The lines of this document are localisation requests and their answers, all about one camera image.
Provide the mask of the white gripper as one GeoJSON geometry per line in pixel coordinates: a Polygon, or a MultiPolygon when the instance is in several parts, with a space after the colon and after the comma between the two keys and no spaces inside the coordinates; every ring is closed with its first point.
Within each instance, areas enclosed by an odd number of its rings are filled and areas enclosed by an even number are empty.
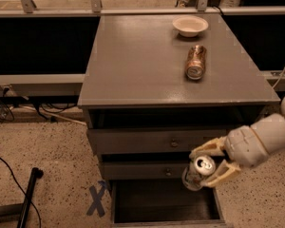
{"type": "Polygon", "coordinates": [[[235,162],[223,161],[210,177],[200,183],[201,186],[214,188],[239,175],[239,165],[247,168],[257,167],[269,157],[255,131],[249,126],[242,126],[230,131],[226,138],[214,138],[193,149],[189,158],[193,160],[200,155],[222,157],[224,150],[235,162]]]}

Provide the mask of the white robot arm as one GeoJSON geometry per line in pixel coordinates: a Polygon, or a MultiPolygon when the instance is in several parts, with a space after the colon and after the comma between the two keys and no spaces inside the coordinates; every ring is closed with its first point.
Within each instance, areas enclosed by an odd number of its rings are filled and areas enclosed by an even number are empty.
{"type": "Polygon", "coordinates": [[[243,167],[257,167],[281,150],[285,150],[285,97],[280,114],[236,128],[192,150],[182,182],[191,191],[213,188],[238,175],[243,167]]]}

